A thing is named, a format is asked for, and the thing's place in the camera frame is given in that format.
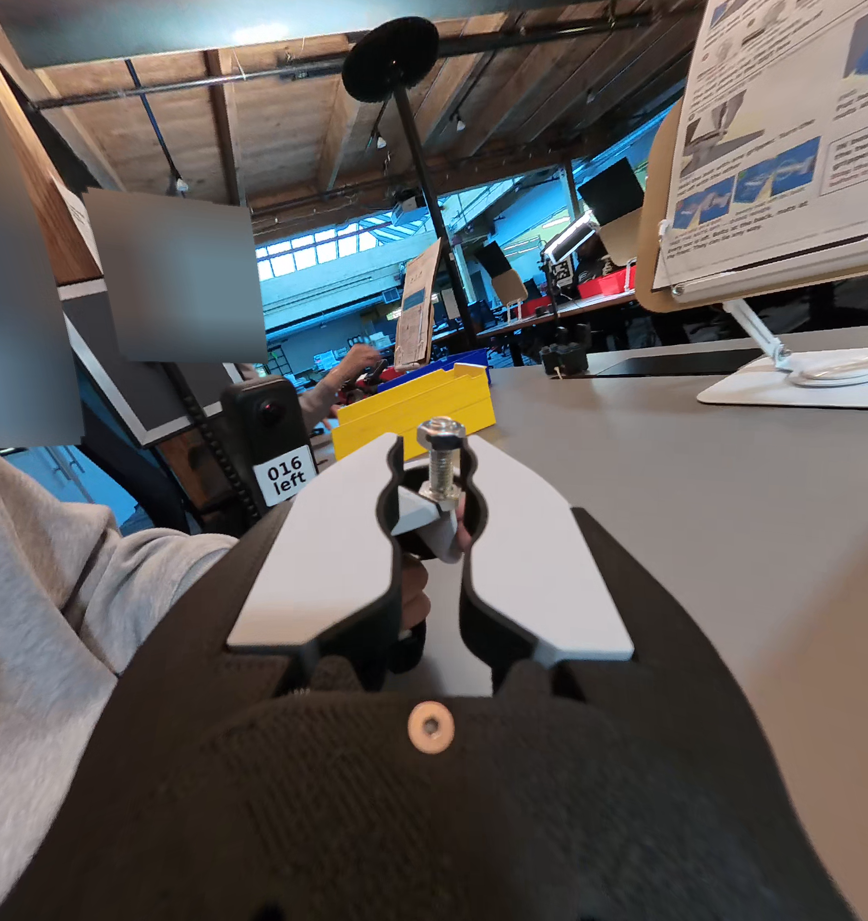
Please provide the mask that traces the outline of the blue plastic bin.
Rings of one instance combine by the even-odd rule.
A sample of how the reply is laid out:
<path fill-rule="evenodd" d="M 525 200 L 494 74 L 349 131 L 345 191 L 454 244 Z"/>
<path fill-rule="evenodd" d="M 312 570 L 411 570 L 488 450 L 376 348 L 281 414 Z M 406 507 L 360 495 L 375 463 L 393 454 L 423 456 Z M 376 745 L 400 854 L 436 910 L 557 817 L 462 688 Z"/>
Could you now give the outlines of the blue plastic bin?
<path fill-rule="evenodd" d="M 488 362 L 488 348 L 474 348 L 474 351 L 458 351 L 458 354 L 447 354 L 443 361 L 434 361 L 428 365 L 420 365 L 407 373 L 400 373 L 400 376 L 390 376 L 386 383 L 376 386 L 376 395 L 393 389 L 393 386 L 403 386 L 403 383 L 411 383 L 423 373 L 430 373 L 430 371 L 451 371 L 454 365 L 481 365 L 485 373 L 488 373 L 488 383 L 489 383 L 489 362 Z"/>

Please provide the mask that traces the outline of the white document stand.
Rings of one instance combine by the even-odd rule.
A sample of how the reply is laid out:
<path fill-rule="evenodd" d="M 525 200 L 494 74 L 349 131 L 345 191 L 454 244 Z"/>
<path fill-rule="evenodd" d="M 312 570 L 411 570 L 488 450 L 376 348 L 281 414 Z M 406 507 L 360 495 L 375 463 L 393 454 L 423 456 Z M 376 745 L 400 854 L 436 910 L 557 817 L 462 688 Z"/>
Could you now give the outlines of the white document stand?
<path fill-rule="evenodd" d="M 868 410 L 868 348 L 792 351 L 749 305 L 750 294 L 868 276 L 868 236 L 746 268 L 672 283 L 675 304 L 722 304 L 757 344 L 763 361 L 746 362 L 696 395 L 702 405 L 858 409 Z"/>

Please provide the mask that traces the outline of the person's left forearm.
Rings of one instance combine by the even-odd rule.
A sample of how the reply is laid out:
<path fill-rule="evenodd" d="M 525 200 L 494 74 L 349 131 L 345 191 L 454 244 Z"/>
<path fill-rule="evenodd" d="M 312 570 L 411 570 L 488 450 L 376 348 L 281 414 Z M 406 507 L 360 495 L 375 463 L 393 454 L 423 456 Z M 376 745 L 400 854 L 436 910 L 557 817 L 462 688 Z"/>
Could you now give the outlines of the person's left forearm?
<path fill-rule="evenodd" d="M 165 611 L 230 549 L 230 535 L 122 535 L 104 504 L 60 501 L 0 456 L 0 658 L 78 643 L 122 674 Z"/>

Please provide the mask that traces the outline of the beige board on stand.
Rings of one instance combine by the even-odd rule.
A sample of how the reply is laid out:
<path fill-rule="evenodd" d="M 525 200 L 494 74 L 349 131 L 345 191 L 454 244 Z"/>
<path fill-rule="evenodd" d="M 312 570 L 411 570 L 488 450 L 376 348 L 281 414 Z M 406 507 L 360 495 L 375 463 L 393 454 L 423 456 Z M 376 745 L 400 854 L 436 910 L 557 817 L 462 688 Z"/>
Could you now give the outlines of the beige board on stand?
<path fill-rule="evenodd" d="M 623 268 L 627 264 L 635 264 L 635 259 L 638 259 L 641 213 L 644 213 L 641 206 L 628 209 L 620 219 L 599 225 L 599 229 L 594 229 L 611 267 L 617 267 L 617 268 Z"/>
<path fill-rule="evenodd" d="M 489 277 L 494 291 L 504 310 L 504 324 L 521 319 L 521 304 L 528 301 L 528 287 L 515 268 L 504 268 Z"/>

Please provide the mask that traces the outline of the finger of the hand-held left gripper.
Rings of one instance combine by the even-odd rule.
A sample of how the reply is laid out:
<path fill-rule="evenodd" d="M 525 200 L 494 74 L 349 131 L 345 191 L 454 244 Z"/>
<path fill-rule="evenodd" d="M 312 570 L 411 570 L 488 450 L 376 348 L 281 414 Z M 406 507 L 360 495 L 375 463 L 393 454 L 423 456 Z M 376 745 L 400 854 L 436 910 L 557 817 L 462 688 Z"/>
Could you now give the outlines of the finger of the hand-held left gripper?
<path fill-rule="evenodd" d="M 397 487 L 397 521 L 390 526 L 393 538 L 438 524 L 438 518 L 443 518 L 438 501 L 430 501 L 428 495 L 407 490 L 403 484 Z"/>
<path fill-rule="evenodd" d="M 457 504 L 451 509 L 438 509 L 434 524 L 424 524 L 424 548 L 434 559 L 445 565 L 462 560 L 462 555 L 470 549 L 470 533 L 465 526 L 465 504 Z"/>

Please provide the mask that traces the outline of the black charger dock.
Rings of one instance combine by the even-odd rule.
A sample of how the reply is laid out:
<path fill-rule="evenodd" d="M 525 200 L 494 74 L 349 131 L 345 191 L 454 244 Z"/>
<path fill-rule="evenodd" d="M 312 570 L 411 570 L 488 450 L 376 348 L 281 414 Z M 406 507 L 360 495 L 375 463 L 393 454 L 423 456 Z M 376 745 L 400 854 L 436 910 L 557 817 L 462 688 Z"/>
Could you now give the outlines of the black charger dock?
<path fill-rule="evenodd" d="M 546 376 L 587 376 L 590 373 L 592 329 L 587 324 L 556 325 L 546 345 L 539 348 L 539 361 Z"/>

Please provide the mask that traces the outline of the red plastic bin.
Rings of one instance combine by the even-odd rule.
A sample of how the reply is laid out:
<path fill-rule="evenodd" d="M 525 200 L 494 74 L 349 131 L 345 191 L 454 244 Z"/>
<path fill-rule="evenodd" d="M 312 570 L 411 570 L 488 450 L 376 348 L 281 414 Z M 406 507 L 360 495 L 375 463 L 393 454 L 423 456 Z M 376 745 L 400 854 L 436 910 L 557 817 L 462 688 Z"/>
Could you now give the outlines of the red plastic bin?
<path fill-rule="evenodd" d="M 610 276 L 577 283 L 577 298 L 611 298 L 631 291 L 635 264 L 614 268 Z"/>

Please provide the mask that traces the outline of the black light stand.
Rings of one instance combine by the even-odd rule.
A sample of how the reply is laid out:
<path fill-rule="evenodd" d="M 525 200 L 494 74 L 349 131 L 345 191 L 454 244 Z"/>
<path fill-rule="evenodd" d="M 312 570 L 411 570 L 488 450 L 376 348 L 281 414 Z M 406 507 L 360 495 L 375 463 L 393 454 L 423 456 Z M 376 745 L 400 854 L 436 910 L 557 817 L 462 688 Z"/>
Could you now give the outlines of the black light stand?
<path fill-rule="evenodd" d="M 587 209 L 573 225 L 567 225 L 557 236 L 553 236 L 542 249 L 542 273 L 545 273 L 545 291 L 549 298 L 549 315 L 557 319 L 560 301 L 570 301 L 576 291 L 577 268 L 576 268 L 576 249 L 587 244 L 599 229 L 599 222 Z"/>

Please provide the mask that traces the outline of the wooden post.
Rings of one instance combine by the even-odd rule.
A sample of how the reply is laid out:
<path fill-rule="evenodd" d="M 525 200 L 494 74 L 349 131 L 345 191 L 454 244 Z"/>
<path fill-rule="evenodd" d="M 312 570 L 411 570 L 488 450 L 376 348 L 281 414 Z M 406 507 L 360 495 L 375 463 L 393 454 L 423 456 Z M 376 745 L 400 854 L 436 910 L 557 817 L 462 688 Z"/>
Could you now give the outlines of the wooden post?
<path fill-rule="evenodd" d="M 27 200 L 44 239 L 57 287 L 102 280 L 99 253 L 82 200 L 61 183 L 37 131 L 0 70 L 0 111 Z"/>

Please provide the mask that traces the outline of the steel bolt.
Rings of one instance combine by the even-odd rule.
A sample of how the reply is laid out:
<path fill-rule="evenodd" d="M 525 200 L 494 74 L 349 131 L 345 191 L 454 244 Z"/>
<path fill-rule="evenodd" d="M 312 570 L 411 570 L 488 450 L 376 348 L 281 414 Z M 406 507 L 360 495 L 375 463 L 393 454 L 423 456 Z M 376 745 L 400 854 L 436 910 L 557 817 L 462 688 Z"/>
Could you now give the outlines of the steel bolt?
<path fill-rule="evenodd" d="M 454 454 L 428 454 L 428 478 L 420 484 L 416 494 L 438 501 L 443 509 L 451 509 L 462 498 L 462 487 L 454 478 Z"/>

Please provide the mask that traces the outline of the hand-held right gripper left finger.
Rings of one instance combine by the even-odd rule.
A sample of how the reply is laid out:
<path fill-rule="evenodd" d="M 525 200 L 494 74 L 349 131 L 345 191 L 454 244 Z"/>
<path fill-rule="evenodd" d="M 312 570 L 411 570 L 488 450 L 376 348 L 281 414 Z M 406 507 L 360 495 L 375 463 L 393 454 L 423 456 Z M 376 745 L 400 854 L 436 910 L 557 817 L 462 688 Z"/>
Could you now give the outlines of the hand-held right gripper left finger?
<path fill-rule="evenodd" d="M 403 621 L 403 437 L 382 433 L 291 501 L 226 634 L 233 651 L 386 658 Z"/>

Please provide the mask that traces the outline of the instruction sheet on white stand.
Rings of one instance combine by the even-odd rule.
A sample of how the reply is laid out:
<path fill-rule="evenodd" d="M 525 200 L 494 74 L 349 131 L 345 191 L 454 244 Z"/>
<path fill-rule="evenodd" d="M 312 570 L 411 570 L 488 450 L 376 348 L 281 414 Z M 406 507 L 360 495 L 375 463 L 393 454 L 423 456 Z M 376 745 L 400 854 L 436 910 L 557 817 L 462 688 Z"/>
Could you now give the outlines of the instruction sheet on white stand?
<path fill-rule="evenodd" d="M 868 276 L 868 0 L 705 4 L 647 169 L 654 312 Z"/>

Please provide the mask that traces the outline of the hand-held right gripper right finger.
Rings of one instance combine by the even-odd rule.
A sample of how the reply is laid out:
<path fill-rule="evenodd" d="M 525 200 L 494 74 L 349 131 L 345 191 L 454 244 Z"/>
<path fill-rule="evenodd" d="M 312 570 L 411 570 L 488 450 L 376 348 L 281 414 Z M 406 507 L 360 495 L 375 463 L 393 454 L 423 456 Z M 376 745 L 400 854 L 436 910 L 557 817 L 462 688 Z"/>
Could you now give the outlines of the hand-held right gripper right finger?
<path fill-rule="evenodd" d="M 467 651 L 481 662 L 628 661 L 635 643 L 567 498 L 481 437 L 467 437 L 462 478 Z"/>

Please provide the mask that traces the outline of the grey desk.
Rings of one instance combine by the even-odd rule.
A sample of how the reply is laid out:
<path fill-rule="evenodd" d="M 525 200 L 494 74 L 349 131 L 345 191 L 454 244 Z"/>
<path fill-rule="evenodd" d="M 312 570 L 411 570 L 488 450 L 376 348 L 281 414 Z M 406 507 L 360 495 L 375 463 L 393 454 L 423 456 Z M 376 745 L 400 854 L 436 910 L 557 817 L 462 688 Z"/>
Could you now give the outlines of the grey desk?
<path fill-rule="evenodd" d="M 712 383 L 494 368 L 481 437 L 695 617 L 868 917 L 868 410 L 699 405 Z"/>

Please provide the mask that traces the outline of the yellow plastic bin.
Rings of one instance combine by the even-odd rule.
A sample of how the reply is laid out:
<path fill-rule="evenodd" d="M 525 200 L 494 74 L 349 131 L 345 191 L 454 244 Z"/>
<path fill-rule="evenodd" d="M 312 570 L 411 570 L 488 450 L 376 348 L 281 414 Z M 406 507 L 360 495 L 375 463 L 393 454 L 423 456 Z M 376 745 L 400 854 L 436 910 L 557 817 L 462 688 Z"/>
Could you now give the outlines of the yellow plastic bin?
<path fill-rule="evenodd" d="M 451 371 L 430 371 L 339 409 L 331 430 L 335 460 L 342 463 L 382 433 L 403 437 L 403 460 L 416 460 L 423 454 L 416 424 L 434 416 L 451 416 L 467 433 L 489 429 L 495 410 L 488 368 L 457 362 Z"/>

